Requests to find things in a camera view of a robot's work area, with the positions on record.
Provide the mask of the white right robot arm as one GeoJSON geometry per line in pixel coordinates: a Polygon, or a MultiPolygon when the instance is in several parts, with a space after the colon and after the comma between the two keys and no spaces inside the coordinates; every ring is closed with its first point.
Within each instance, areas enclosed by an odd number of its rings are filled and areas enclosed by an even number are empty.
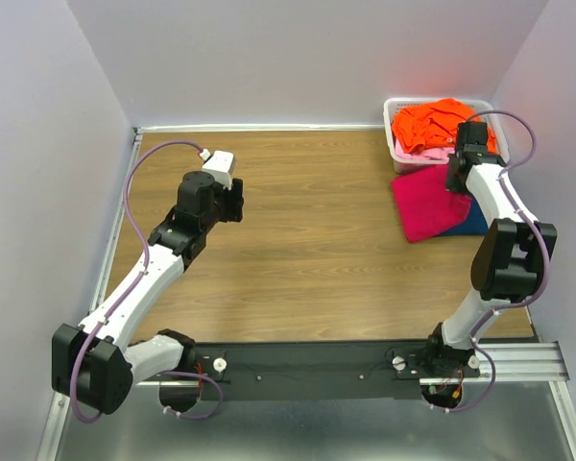
{"type": "Polygon", "coordinates": [[[548,282],[557,230],[521,201],[510,169],[475,143],[458,146],[449,157],[446,184],[475,199],[489,228],[471,263],[470,291],[427,338],[422,364],[433,376],[467,366],[497,316],[536,300],[548,282]]]}

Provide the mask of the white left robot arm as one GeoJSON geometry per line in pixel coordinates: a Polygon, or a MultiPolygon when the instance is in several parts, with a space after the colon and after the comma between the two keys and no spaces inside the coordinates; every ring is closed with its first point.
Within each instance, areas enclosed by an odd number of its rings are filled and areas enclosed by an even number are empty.
{"type": "Polygon", "coordinates": [[[193,171],[178,187],[176,204],[150,237],[130,272],[105,301],[76,326],[52,337],[51,384],[70,399],[77,418],[96,422],[114,413],[138,382],[157,374],[173,379],[196,370],[195,342],[164,329],[134,344],[133,334],[159,297],[191,266],[218,223],[243,219],[244,184],[220,173],[193,171]],[[97,416],[84,415],[90,407],[97,416]]]}

